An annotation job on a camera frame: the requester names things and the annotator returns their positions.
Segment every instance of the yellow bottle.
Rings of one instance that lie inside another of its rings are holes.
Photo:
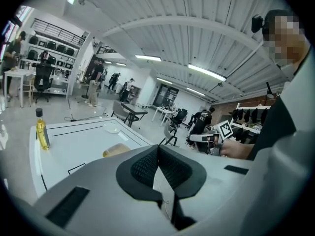
[[[36,109],[36,116],[37,116],[37,124],[36,124],[37,138],[39,139],[42,149],[48,150],[50,143],[48,139],[46,123],[43,120],[43,110],[41,108]]]

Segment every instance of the floor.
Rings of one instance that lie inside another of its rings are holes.
[[[11,89],[15,84],[16,82],[12,80]],[[28,96],[25,94],[24,108],[20,108],[19,99],[13,97],[6,109],[2,92],[0,94],[1,179],[6,179],[8,189],[13,195],[31,205],[35,202],[36,195],[29,162],[29,131],[36,124],[35,109],[38,107],[43,109],[43,118],[47,124],[62,123],[66,122],[66,117],[79,120],[99,118],[99,116],[103,118],[104,112],[111,115],[113,102],[118,99],[116,93],[108,93],[105,89],[99,94],[98,106],[92,108],[79,96],[85,94],[85,89],[75,88],[69,100],[66,100],[65,96],[52,95],[49,103],[45,99],[40,99],[37,104],[33,103],[30,106]],[[154,113],[155,109],[149,108],[148,114],[141,120],[141,129],[139,129],[139,122],[134,122],[131,128],[152,143],[158,144],[164,138],[164,124],[162,127],[159,126],[161,123],[158,119],[159,115],[151,122]],[[176,134],[178,137],[176,145],[184,149],[188,149],[185,145],[187,132],[188,130],[182,124]]]

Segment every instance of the black office chair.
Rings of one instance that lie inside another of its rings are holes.
[[[42,63],[36,65],[36,75],[34,81],[34,87],[36,88],[37,92],[39,93],[35,103],[41,97],[44,97],[47,102],[49,102],[49,97],[44,94],[44,91],[51,87],[53,82],[53,78],[49,79],[52,71],[54,70],[53,67],[50,66],[49,63],[46,61],[42,61]]]
[[[175,117],[170,118],[170,120],[172,121],[171,126],[179,127],[179,125],[183,122],[183,119],[186,117],[187,113],[188,112],[186,109],[179,110]]]

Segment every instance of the black mesh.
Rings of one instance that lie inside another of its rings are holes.
[[[159,167],[173,190],[192,174],[192,169],[187,163],[161,150],[159,152]]]
[[[136,161],[131,169],[131,175],[146,186],[153,187],[154,176],[158,169],[158,152],[153,151]]]

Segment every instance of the table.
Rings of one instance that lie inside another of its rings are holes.
[[[157,114],[158,111],[161,111],[161,115],[159,116],[159,119],[161,118],[161,116],[163,115],[163,113],[165,113],[165,116],[164,116],[164,118],[163,118],[163,120],[162,120],[162,122],[161,122],[161,124],[160,124],[160,127],[162,126],[162,124],[163,124],[163,122],[164,122],[164,120],[165,120],[165,118],[166,118],[166,116],[167,116],[168,114],[171,115],[171,114],[176,113],[176,111],[171,111],[171,110],[167,110],[167,109],[163,109],[163,108],[161,108],[161,107],[158,107],[157,110],[156,110],[156,112],[154,113],[154,116],[153,116],[153,118],[152,118],[152,121],[154,120],[154,117],[156,116],[156,114]]]
[[[146,110],[139,108],[136,105],[129,104],[129,103],[122,103],[122,106],[130,111],[129,115],[127,116],[127,118],[129,117],[128,127],[131,127],[136,115],[142,115],[143,117],[144,115],[148,113]]]
[[[6,90],[6,85],[7,85],[7,77],[17,77],[20,78],[20,105],[21,108],[23,107],[23,78],[24,76],[29,76],[32,74],[32,71],[29,70],[24,70],[24,69],[15,69],[14,71],[6,71],[5,77],[4,77],[4,105],[7,108],[7,90]]]
[[[105,131],[103,125],[109,122],[117,124],[120,132]],[[116,144],[130,150],[152,144],[116,118],[49,124],[47,133],[51,145],[42,150],[35,126],[30,131],[31,176],[38,197],[75,170],[103,158],[103,152]]]

